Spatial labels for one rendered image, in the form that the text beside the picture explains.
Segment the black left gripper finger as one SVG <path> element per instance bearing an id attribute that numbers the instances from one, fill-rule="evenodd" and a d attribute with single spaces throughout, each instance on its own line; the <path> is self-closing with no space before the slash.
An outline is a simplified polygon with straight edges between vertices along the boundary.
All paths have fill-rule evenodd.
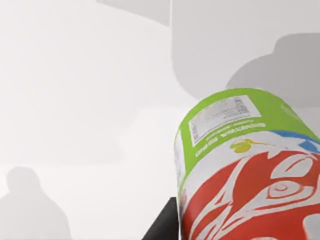
<path id="1" fill-rule="evenodd" d="M 179 240 L 176 197 L 170 197 L 142 240 Z"/>

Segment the green red and white can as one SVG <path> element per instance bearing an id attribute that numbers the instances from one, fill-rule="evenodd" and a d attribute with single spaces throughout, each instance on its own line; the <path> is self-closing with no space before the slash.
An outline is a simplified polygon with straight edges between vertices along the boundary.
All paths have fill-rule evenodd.
<path id="1" fill-rule="evenodd" d="M 320 240 L 320 137 L 276 95 L 201 100 L 174 156 L 181 240 Z"/>

